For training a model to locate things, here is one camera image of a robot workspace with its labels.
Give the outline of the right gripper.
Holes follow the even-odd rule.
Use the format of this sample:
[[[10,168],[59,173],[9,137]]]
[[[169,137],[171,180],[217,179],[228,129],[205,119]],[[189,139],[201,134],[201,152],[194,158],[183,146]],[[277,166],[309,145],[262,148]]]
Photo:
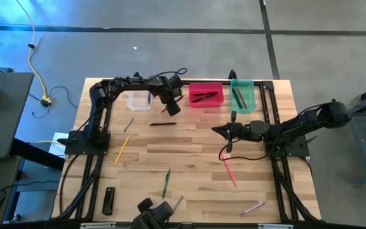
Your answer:
[[[250,124],[243,124],[241,122],[236,122],[237,112],[231,112],[231,119],[228,124],[219,127],[212,127],[213,131],[217,131],[219,135],[223,138],[227,138],[227,148],[226,152],[230,153],[233,149],[233,141],[236,140],[246,140],[250,139]]]

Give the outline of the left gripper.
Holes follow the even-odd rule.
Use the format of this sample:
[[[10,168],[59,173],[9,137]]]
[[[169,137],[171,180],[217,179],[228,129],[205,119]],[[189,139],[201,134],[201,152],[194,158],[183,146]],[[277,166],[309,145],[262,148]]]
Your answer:
[[[167,85],[156,86],[156,96],[159,97],[163,104],[167,104],[165,108],[170,116],[180,112],[179,105],[176,102],[174,104],[170,102],[175,101],[175,99],[181,95],[182,87],[171,87]]]

